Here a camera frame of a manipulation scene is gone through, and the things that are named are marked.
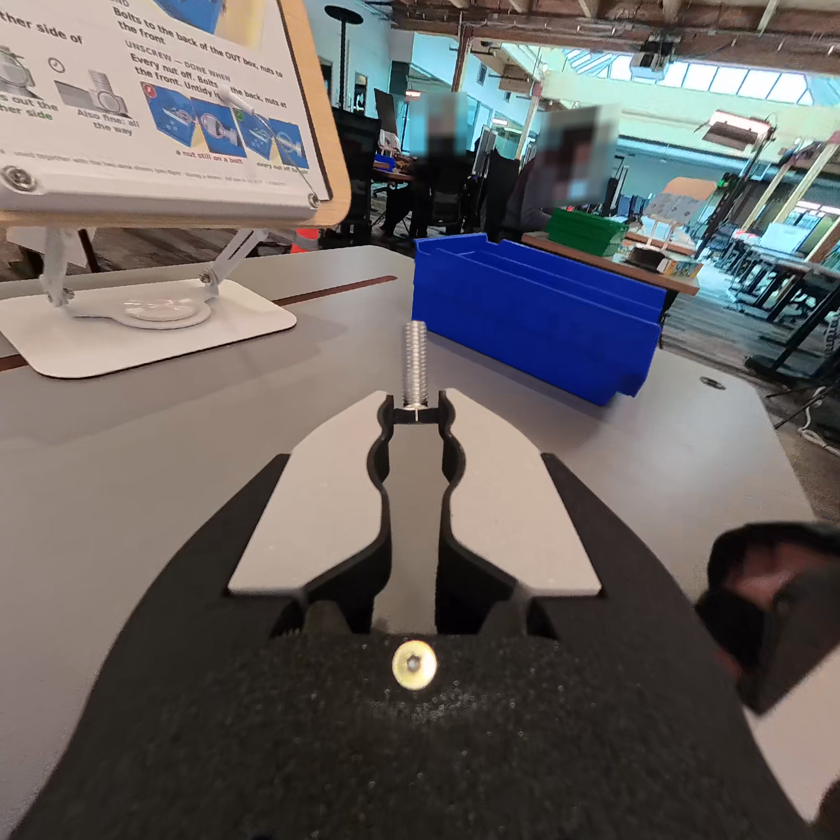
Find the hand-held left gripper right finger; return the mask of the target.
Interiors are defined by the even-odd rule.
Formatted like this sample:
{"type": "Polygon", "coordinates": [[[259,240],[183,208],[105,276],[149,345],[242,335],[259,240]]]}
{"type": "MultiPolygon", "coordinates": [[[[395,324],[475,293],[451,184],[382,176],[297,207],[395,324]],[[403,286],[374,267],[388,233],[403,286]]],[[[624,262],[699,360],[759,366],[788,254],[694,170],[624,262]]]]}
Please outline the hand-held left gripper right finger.
{"type": "Polygon", "coordinates": [[[484,619],[495,604],[595,597],[602,582],[543,453],[465,393],[439,393],[448,486],[441,510],[437,618],[484,619]]]}

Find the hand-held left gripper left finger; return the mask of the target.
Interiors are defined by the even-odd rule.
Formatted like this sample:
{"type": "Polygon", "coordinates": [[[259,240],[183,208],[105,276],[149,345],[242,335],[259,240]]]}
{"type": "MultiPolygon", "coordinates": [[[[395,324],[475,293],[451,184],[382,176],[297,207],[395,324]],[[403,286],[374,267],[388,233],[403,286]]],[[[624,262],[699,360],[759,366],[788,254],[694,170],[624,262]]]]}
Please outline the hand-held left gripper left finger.
{"type": "Polygon", "coordinates": [[[393,397],[375,391],[294,447],[229,579],[229,594],[335,602],[349,619],[371,619],[392,569],[384,489],[392,412],[393,397]]]}

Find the steel hex bolt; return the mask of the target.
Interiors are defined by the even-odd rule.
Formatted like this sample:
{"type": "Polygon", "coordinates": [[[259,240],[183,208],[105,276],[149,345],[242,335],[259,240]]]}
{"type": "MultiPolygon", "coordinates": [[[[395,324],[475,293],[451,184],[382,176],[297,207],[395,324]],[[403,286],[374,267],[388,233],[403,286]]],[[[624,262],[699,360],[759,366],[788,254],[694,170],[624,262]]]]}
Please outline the steel hex bolt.
{"type": "Polygon", "coordinates": [[[430,407],[427,382],[427,325],[412,320],[404,328],[402,408],[399,416],[408,424],[435,424],[437,409],[430,407]]]}

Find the blue plastic bin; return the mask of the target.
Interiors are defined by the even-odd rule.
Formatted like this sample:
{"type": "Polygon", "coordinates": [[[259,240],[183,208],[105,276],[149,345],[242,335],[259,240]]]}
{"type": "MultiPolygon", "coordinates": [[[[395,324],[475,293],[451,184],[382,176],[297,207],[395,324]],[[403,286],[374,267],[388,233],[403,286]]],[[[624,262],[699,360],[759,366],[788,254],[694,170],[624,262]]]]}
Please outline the blue plastic bin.
{"type": "Polygon", "coordinates": [[[665,300],[664,289],[484,234],[415,243],[414,320],[596,406],[646,382],[665,300]]]}

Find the green crate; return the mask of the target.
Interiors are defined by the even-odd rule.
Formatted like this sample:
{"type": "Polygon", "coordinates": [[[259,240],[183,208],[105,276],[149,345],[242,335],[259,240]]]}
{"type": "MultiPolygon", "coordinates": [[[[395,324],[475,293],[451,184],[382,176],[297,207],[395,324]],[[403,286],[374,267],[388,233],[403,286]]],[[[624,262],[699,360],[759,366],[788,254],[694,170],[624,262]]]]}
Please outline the green crate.
{"type": "Polygon", "coordinates": [[[612,258],[622,245],[629,226],[611,218],[557,208],[546,227],[548,239],[592,256],[612,258]]]}

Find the black mesh office chair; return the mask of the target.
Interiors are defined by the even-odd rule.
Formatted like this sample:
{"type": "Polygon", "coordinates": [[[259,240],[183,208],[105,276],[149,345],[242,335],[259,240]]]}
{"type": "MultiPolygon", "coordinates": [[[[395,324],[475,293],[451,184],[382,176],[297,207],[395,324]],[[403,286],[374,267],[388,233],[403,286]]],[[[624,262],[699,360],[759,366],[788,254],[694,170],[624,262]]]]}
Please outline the black mesh office chair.
{"type": "Polygon", "coordinates": [[[350,178],[350,208],[339,226],[353,245],[371,242],[371,178],[380,146],[382,122],[361,113],[332,108],[350,178]]]}

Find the instruction board on white stand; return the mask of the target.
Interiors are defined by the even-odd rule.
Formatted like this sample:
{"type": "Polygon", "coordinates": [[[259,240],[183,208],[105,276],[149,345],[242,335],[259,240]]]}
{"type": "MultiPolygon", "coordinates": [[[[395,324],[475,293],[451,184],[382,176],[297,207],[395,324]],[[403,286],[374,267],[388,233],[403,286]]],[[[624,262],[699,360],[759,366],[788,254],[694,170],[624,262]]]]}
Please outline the instruction board on white stand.
{"type": "Polygon", "coordinates": [[[82,380],[293,329],[231,279],[273,232],[325,228],[350,178],[303,2],[2,2],[2,226],[45,234],[2,335],[82,380]],[[197,277],[72,290],[95,228],[233,228],[197,277]]]}

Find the black floor lamp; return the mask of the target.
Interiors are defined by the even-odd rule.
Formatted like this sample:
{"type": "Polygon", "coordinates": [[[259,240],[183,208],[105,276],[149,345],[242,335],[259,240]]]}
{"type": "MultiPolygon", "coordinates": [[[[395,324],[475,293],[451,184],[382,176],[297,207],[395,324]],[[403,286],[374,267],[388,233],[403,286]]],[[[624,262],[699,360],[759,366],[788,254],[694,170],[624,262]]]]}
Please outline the black floor lamp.
{"type": "Polygon", "coordinates": [[[348,84],[348,59],[349,59],[349,45],[348,45],[348,28],[356,27],[363,24],[364,19],[361,14],[348,7],[342,7],[335,4],[328,4],[324,7],[324,12],[331,19],[337,21],[340,25],[340,50],[339,50],[339,103],[338,108],[341,111],[347,109],[347,84],[348,84]]]}

